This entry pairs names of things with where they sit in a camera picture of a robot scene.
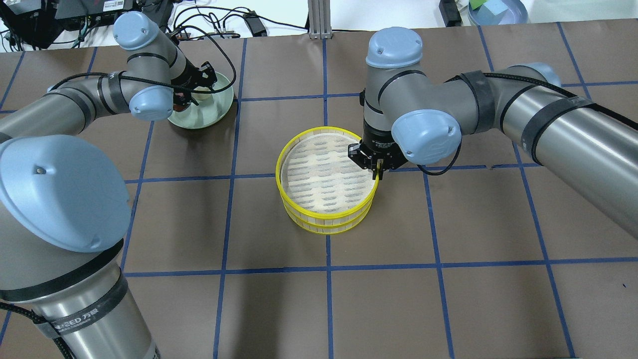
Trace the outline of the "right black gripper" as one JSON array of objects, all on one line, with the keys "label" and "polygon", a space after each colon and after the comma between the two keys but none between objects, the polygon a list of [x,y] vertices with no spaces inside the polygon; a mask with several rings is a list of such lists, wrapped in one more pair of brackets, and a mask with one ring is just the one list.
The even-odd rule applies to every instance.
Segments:
[{"label": "right black gripper", "polygon": [[348,157],[363,170],[373,171],[373,180],[381,181],[383,173],[396,170],[408,161],[390,131],[375,129],[364,121],[362,139],[348,145]]}]

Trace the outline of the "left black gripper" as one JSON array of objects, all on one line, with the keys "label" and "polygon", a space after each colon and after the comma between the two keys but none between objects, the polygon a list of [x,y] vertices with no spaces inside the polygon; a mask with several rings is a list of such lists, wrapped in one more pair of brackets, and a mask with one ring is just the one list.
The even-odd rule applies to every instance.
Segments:
[{"label": "left black gripper", "polygon": [[[205,62],[201,67],[196,67],[189,60],[185,61],[185,68],[182,72],[172,80],[173,85],[181,86],[189,90],[194,90],[198,86],[212,90],[216,82],[216,72],[209,62]],[[192,93],[189,91],[174,89],[173,102],[191,102],[193,99],[191,95]]]}]

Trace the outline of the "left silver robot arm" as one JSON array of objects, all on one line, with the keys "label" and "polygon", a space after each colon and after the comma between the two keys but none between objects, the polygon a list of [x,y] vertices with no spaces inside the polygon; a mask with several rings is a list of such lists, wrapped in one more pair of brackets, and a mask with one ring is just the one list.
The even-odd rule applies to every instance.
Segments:
[{"label": "left silver robot arm", "polygon": [[116,258],[132,211],[125,180],[78,137],[100,117],[173,114],[176,93],[213,89],[146,14],[113,27],[125,71],[79,74],[1,122],[1,308],[29,318],[67,359],[159,359]]}]

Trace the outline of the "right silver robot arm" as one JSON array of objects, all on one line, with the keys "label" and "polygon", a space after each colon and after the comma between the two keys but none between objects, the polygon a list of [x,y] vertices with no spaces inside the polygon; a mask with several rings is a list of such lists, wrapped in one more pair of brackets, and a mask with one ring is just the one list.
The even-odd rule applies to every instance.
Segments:
[{"label": "right silver robot arm", "polygon": [[551,66],[469,71],[433,84],[414,30],[377,31],[368,45],[362,139],[348,156],[379,180],[411,162],[457,155],[463,136],[497,129],[632,236],[638,228],[636,122],[560,87]]}]

